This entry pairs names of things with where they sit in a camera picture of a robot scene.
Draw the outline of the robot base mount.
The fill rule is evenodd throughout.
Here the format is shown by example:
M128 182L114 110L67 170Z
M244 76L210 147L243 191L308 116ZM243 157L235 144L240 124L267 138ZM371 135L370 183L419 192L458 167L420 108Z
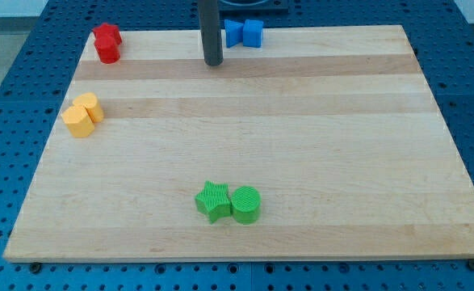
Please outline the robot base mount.
M288 11L288 0L219 0L221 12Z

